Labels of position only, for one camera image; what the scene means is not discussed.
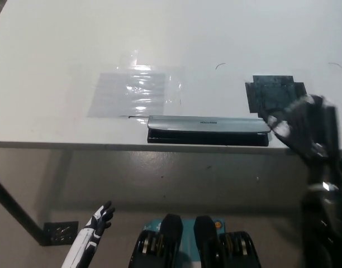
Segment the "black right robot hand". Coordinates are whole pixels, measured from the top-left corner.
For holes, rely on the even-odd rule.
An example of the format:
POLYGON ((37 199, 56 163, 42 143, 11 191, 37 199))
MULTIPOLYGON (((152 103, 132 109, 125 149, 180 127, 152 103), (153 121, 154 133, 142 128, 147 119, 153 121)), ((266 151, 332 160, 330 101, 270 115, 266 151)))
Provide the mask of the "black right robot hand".
POLYGON ((280 112, 265 112, 263 119, 275 136, 306 165, 338 169, 338 109, 325 97, 306 94, 280 112))

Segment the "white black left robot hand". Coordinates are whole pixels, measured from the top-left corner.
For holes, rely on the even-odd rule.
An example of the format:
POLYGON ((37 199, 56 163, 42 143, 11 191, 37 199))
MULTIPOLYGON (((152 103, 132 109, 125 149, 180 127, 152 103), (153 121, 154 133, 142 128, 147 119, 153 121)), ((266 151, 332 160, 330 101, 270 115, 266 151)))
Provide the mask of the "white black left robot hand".
POLYGON ((111 226, 115 208, 111 201, 102 205, 79 231, 61 268, 88 268, 104 231, 111 226))

